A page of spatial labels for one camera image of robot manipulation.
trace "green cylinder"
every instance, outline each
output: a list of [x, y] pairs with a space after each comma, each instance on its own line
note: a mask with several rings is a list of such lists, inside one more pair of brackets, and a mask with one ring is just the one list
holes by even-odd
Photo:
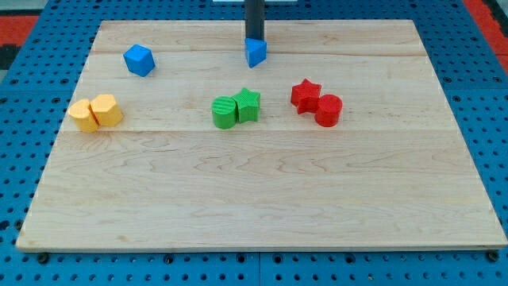
[[217, 97], [212, 102], [214, 125], [220, 129], [229, 129], [237, 123], [237, 103], [227, 97]]

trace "red star block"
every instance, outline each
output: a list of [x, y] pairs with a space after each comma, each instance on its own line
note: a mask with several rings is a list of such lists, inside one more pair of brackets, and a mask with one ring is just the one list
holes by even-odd
[[293, 86], [291, 92], [291, 103], [297, 107], [298, 114], [304, 112], [316, 112], [318, 109], [321, 84], [311, 83], [304, 79], [299, 85]]
[[332, 127], [339, 122], [342, 100], [335, 95], [323, 95], [317, 104], [316, 122], [323, 127]]

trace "blue pegboard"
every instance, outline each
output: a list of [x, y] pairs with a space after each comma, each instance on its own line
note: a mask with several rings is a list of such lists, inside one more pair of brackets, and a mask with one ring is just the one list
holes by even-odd
[[[299, 0], [267, 19], [413, 19], [505, 231], [508, 78], [460, 1]], [[21, 253], [14, 247], [101, 20], [240, 20], [211, 0], [50, 0], [0, 86], [0, 284], [508, 284], [508, 253]]]

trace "yellow block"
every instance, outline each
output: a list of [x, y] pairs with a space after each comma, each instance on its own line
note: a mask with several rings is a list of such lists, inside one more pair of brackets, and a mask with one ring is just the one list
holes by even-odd
[[124, 117], [113, 95], [98, 95], [91, 106], [99, 125], [115, 126]]
[[74, 118], [76, 125], [81, 131], [92, 133], [97, 130], [98, 123], [90, 107], [90, 100], [79, 100], [67, 112]]

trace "toy block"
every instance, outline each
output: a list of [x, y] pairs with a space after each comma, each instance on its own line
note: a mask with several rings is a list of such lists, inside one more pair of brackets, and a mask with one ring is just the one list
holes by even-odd
[[299, 85], [295, 85], [291, 91], [291, 103], [297, 107], [298, 114], [304, 112], [315, 113], [318, 109], [321, 84], [311, 83], [304, 79]]
[[314, 119], [323, 127], [332, 127], [339, 122], [342, 111], [342, 100], [336, 95], [323, 95], [317, 103]]
[[69, 107], [67, 112], [81, 131], [86, 133], [97, 131], [98, 123], [90, 107], [90, 100], [79, 100]]
[[237, 103], [227, 96], [219, 96], [212, 102], [214, 125], [229, 129], [237, 124]]
[[124, 117], [113, 95], [98, 95], [90, 105], [99, 125], [115, 126]]
[[155, 66], [152, 51], [135, 44], [124, 53], [124, 60], [130, 72], [145, 77]]
[[249, 68], [267, 59], [267, 42], [256, 39], [245, 39], [245, 59]]
[[232, 97], [237, 103], [238, 122], [256, 122], [260, 113], [261, 93], [242, 88], [240, 93]]

